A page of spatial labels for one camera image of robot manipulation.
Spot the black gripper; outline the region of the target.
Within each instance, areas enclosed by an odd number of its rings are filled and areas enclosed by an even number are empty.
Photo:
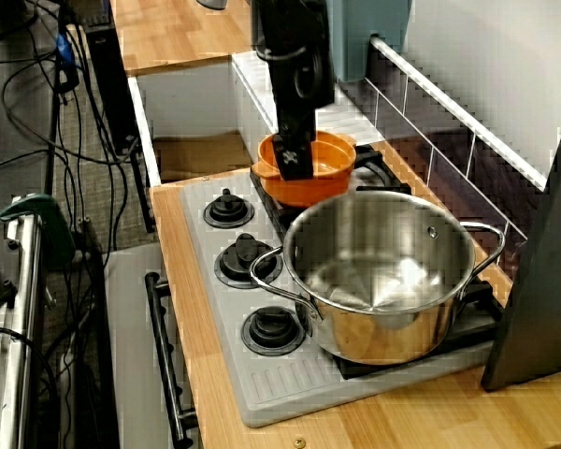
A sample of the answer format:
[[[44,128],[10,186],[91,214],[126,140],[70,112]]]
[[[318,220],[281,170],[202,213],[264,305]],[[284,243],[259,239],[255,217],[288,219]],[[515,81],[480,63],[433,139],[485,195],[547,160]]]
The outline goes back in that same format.
[[[285,181],[313,178],[311,142],[315,111],[335,100],[335,76],[328,46],[312,45],[300,54],[275,55],[268,61],[279,133],[273,152]]]

